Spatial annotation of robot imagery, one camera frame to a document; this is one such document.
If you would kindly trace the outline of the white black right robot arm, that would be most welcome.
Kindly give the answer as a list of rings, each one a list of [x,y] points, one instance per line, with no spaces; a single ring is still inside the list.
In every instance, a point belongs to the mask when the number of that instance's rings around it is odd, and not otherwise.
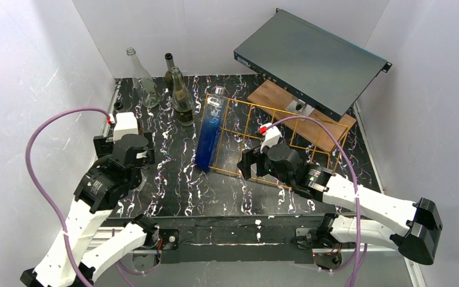
[[[332,170],[304,161],[285,143],[271,148],[245,149],[237,167],[244,179],[270,175],[303,198],[359,211],[356,218],[327,213],[314,229],[303,228],[295,237],[300,248],[337,243],[362,243],[387,247],[422,265],[432,265],[443,229],[435,203],[424,197],[408,201],[389,197],[352,182]]]

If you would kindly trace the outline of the clear square liquor bottle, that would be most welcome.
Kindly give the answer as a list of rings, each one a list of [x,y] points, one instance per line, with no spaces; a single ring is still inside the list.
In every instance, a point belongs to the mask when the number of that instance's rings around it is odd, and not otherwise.
[[[140,181],[139,181],[139,185],[133,190],[133,191],[137,191],[137,192],[140,192],[143,190],[146,182],[147,182],[147,179],[148,179],[148,170],[149,170],[149,165],[147,166],[143,166],[140,168]]]

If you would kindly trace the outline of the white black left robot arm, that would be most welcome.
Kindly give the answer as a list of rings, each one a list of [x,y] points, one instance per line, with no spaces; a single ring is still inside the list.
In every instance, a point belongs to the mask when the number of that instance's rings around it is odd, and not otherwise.
[[[100,275],[139,247],[154,247],[159,225],[145,215],[100,246],[89,249],[99,227],[118,202],[141,183],[142,167],[153,162],[153,143],[127,134],[115,141],[80,180],[62,229],[46,256],[25,270],[25,286],[93,286]]]

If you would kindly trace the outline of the blue tall glass bottle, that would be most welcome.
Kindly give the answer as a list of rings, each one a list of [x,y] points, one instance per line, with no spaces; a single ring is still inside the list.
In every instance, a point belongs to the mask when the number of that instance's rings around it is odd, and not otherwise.
[[[206,97],[200,137],[197,144],[194,163],[204,173],[208,173],[210,165],[214,163],[215,152],[222,130],[224,110],[228,99],[226,89],[216,86],[213,93]]]

